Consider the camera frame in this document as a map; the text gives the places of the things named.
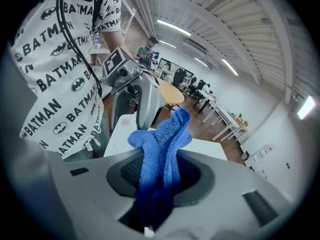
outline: ceiling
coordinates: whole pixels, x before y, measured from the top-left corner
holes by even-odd
[[[134,0],[150,35],[197,57],[209,68],[267,82],[285,94],[318,96],[318,54],[285,0]],[[162,20],[187,32],[187,36]]]

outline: man in gray shirt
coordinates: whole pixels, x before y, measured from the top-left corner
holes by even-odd
[[[154,36],[151,36],[147,42],[147,45],[144,47],[141,46],[137,52],[139,64],[144,65],[147,70],[150,70],[152,61],[152,54],[149,54],[149,51],[152,51],[152,47],[154,47],[156,44],[159,44],[159,41]]]

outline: wooden floor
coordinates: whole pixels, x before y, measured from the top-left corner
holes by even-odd
[[[211,122],[217,118],[217,116],[214,114],[208,119],[205,123],[202,123],[203,119],[206,118],[206,116],[210,113],[209,106],[207,106],[203,111],[202,114],[199,114],[196,112],[196,110],[193,108],[194,104],[196,103],[196,100],[190,98],[189,96],[186,97],[185,101],[180,105],[181,108],[186,109],[190,115],[191,115],[191,123],[189,125],[189,131],[192,134],[193,138],[203,140],[203,141],[210,141],[212,142],[212,138],[217,135],[223,128],[225,128],[225,123],[222,121],[219,124],[216,124],[214,126],[210,126]],[[111,114],[112,114],[112,96],[108,95],[103,99],[104,104],[104,110],[108,111],[109,116],[109,125],[111,128]],[[159,117],[157,118],[157,121],[154,125],[152,125],[152,128],[156,128],[157,125],[164,120],[167,120],[171,117],[171,112],[165,108],[162,109]],[[221,137],[216,139],[214,142],[220,143],[223,151],[226,155],[226,158],[229,161],[233,161],[239,164],[243,165],[243,161],[240,158],[242,155],[242,150],[240,148],[240,145],[238,142],[236,142],[235,138],[232,138],[230,140],[224,140],[223,142],[220,142],[220,139],[222,139],[225,135],[227,135],[230,131],[228,130],[225,134],[223,134]]]

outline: ceiling light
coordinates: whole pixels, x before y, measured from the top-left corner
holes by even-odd
[[[174,45],[172,45],[172,44],[170,44],[170,43],[167,43],[167,42],[162,41],[162,40],[159,40],[159,41],[162,42],[162,43],[164,43],[164,44],[166,44],[166,45],[168,45],[168,46],[172,46],[172,47],[176,48]]]
[[[300,119],[304,119],[305,116],[316,106],[316,103],[314,101],[314,99],[309,96],[305,103],[303,104],[302,108],[300,108],[299,112],[298,112],[298,116]]]
[[[208,67],[207,64],[204,64],[200,59],[195,58],[198,62],[201,62],[203,65],[205,65],[206,67]]]
[[[238,73],[234,70],[234,68],[233,68],[224,58],[222,59],[222,61],[229,67],[229,69],[231,69],[231,71],[232,71],[235,75],[239,76]]]
[[[191,33],[189,33],[189,32],[187,32],[187,31],[181,29],[180,27],[177,27],[177,26],[175,26],[175,25],[172,25],[172,24],[170,24],[170,23],[164,22],[164,21],[159,20],[159,19],[158,19],[158,23],[161,23],[161,24],[166,25],[166,26],[169,26],[169,27],[171,27],[171,28],[173,28],[173,29],[175,29],[175,30],[178,30],[178,31],[186,34],[187,36],[191,36]]]

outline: batman logo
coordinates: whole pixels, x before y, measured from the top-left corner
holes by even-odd
[[[85,85],[85,79],[83,77],[79,77],[74,80],[71,84],[71,91],[77,92]]]
[[[92,109],[91,109],[91,115],[93,115],[93,113],[96,110],[96,103],[93,104]]]
[[[50,7],[41,14],[40,19],[45,21],[55,14],[56,14],[56,7],[55,6]]]
[[[33,93],[34,93],[35,95],[37,95],[37,89],[36,89],[36,88],[32,87],[32,88],[31,88],[31,91],[33,91]]]
[[[61,122],[53,128],[53,133],[58,135],[58,134],[62,133],[66,128],[67,128],[67,123]]]
[[[82,146],[82,149],[83,149],[83,150],[86,148],[86,146],[88,145],[88,143],[89,143],[92,139],[93,139],[93,137],[92,137],[92,138],[88,138],[88,139],[85,141],[85,143],[84,143],[83,146]]]
[[[28,135],[27,135],[26,132],[24,132],[24,131],[21,132],[21,137],[22,137],[24,140],[27,140],[27,139],[28,139]]]
[[[20,55],[20,53],[16,53],[14,56],[17,62],[22,61],[22,56]]]
[[[90,30],[90,26],[87,23],[83,23],[83,25],[86,27],[87,30]]]
[[[66,48],[66,46],[67,46],[66,42],[60,43],[57,47],[55,47],[53,49],[53,51],[50,53],[50,56],[57,56],[57,55],[61,54],[64,51],[64,49]]]

